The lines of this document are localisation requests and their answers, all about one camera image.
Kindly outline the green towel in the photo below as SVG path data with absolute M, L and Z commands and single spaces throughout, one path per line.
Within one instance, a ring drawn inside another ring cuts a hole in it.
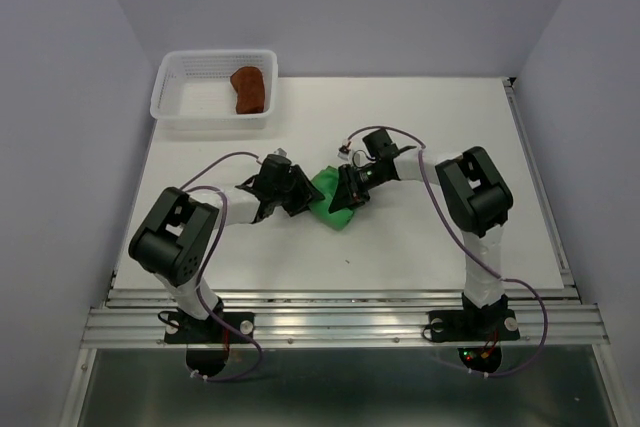
M 337 190 L 338 180 L 338 170 L 335 167 L 327 166 L 320 170 L 311 179 L 311 183 L 324 198 L 313 201 L 309 205 L 309 210 L 315 218 L 335 231 L 343 230 L 354 217 L 354 212 L 348 208 L 333 213 L 329 211 L 329 207 Z

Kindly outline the brown towel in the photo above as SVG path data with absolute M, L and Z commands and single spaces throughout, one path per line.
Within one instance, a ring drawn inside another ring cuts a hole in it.
M 262 72 L 257 67 L 241 67 L 230 77 L 230 82 L 237 96 L 237 114 L 249 115 L 264 112 L 264 80 Z

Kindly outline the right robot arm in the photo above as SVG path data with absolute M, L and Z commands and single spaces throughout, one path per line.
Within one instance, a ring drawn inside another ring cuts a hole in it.
M 398 147 L 391 127 L 360 129 L 369 162 L 338 168 L 330 213 L 355 210 L 370 191 L 391 181 L 421 181 L 445 229 L 465 255 L 465 285 L 459 310 L 432 311 L 425 331 L 434 342 L 481 340 L 498 332 L 510 316 L 501 274 L 503 227 L 513 195 L 486 150 L 434 155 L 415 136 Z

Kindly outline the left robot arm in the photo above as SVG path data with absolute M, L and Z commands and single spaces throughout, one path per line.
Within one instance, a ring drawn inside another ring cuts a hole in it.
M 259 223 L 280 207 L 294 217 L 322 201 L 302 168 L 286 156 L 267 155 L 259 171 L 229 188 L 192 182 L 164 189 L 134 233 L 128 256 L 158 279 L 177 304 L 161 317 L 168 340 L 220 343 L 233 336 L 223 301 L 204 280 L 204 267 L 227 226 Z

